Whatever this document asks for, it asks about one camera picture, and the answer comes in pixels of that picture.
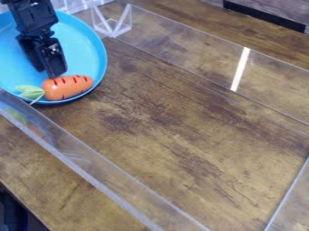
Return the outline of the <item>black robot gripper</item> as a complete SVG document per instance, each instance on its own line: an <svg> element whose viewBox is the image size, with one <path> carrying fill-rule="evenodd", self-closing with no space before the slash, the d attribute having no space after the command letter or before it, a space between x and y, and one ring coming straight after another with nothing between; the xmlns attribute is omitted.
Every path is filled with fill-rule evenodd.
<svg viewBox="0 0 309 231"><path fill-rule="evenodd" d="M18 46L38 72L56 78L68 70L65 55L50 27L58 22L50 0L0 0L12 13Z"/></svg>

